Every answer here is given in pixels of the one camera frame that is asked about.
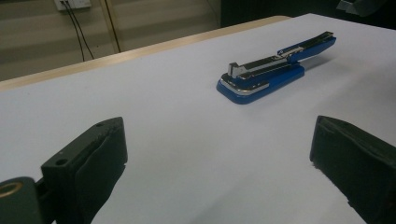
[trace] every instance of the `metal stapler rail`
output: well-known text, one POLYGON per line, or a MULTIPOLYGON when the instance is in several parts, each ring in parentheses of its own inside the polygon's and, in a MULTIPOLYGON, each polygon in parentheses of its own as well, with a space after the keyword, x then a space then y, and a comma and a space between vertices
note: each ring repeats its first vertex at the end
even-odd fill
POLYGON ((236 104, 245 105, 279 89, 304 75, 298 61, 315 56, 335 43, 331 32, 325 32, 299 44, 281 49, 277 55, 252 63, 230 63, 217 89, 236 104))

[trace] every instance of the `black object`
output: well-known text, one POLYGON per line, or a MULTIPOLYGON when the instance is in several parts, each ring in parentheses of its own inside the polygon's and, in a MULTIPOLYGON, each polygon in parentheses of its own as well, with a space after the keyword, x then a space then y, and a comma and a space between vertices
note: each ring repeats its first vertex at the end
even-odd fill
POLYGON ((319 116, 310 160, 364 221, 396 223, 396 147, 352 124, 319 116))
POLYGON ((307 13, 314 13, 343 21, 354 21, 367 25, 396 29, 396 1, 388 0, 375 13, 367 17, 361 17, 337 9, 339 3, 340 0, 222 0, 221 27, 272 16, 298 17, 307 13))
POLYGON ((88 224, 128 160, 122 118, 93 125, 42 166, 43 178, 0 183, 1 224, 88 224))

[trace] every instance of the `wooden table edge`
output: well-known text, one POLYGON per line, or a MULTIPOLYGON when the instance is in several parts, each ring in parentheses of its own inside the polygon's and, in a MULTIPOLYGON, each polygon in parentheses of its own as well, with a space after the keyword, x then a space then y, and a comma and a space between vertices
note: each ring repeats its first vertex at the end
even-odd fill
POLYGON ((44 71, 40 73, 35 73, 29 76, 24 77, 16 77, 9 80, 4 80, 0 82, 0 91, 6 91, 18 87, 22 87, 25 85, 49 80, 56 77, 63 77, 71 74, 75 74, 78 72, 88 71, 91 69, 104 67, 107 65, 115 64, 115 63, 122 63, 128 60, 132 60, 135 58, 139 58, 142 56, 146 56, 152 53, 174 49, 181 46, 186 46, 189 44, 197 43, 200 41, 204 41, 210 38, 215 38, 223 35, 230 35, 242 31, 246 31, 249 29, 254 29, 257 27, 261 27, 267 24, 275 23, 278 21, 285 21, 289 19, 289 17, 285 16, 274 16, 269 17, 257 21, 250 21, 242 24, 238 24, 235 26, 225 27, 218 30, 213 30, 205 33, 201 33, 198 35, 190 35, 186 37, 181 37, 179 39, 174 39, 170 41, 166 41, 163 43, 143 47, 140 49, 132 49, 122 53, 109 55, 103 58, 95 59, 92 61, 87 61, 84 63, 76 63, 71 64, 65 67, 60 67, 56 69, 52 69, 49 71, 44 71))

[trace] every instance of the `screw hole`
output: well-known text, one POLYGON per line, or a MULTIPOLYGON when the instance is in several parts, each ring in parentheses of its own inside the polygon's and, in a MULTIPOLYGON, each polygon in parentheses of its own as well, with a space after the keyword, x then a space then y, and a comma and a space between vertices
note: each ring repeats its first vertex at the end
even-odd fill
POLYGON ((64 165, 67 163, 67 159, 61 159, 55 162, 56 165, 64 165))

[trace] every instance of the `wall outlet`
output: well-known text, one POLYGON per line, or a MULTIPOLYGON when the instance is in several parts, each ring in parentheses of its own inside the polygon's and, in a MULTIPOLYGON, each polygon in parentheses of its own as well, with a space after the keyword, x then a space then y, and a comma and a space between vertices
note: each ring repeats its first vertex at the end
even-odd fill
POLYGON ((66 7, 64 4, 62 4, 62 2, 65 4, 68 2, 71 8, 83 8, 91 6, 91 0, 54 0, 54 2, 58 11, 66 10, 66 7))

